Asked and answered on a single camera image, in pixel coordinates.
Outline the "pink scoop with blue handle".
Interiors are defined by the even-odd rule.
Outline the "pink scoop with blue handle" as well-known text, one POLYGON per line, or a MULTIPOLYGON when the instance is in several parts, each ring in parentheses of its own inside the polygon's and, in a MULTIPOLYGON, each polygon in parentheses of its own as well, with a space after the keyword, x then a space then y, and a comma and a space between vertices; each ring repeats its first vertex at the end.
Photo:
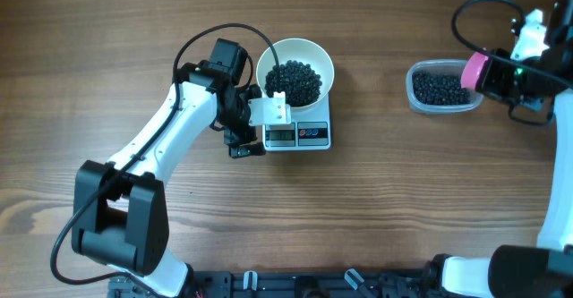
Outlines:
POLYGON ((489 57, 487 55, 478 52, 472 54, 460 77, 460 85, 463 89, 475 90, 488 60, 489 57))

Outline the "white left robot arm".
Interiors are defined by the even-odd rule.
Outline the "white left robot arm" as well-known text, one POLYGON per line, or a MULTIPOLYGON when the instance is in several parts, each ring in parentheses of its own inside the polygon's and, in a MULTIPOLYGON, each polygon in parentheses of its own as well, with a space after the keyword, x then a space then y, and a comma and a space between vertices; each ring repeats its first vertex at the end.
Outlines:
POLYGON ((261 91, 238 84, 249 65, 244 48, 218 39, 209 59, 176 68, 166 101, 130 145, 105 164, 81 166, 68 229, 75 253, 157 297, 197 295, 192 267, 167 249, 165 188, 207 128, 224 133, 231 158, 264 155, 250 124, 250 102, 261 91))

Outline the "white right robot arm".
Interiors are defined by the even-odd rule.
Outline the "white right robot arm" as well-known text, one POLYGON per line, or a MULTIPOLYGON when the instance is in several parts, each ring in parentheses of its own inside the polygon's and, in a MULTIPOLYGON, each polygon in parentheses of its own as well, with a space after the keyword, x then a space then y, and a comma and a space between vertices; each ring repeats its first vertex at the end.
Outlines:
POLYGON ((428 290, 446 297, 570 297, 572 295, 572 0, 556 0, 550 18, 525 13, 512 0, 494 0, 514 8, 511 31, 516 45, 489 51, 464 38, 458 17, 485 0, 468 0, 451 18, 453 36, 473 50, 461 84, 508 106, 551 101, 546 123, 557 126, 552 190, 534 247, 502 245, 489 258, 438 255, 424 276, 428 290))

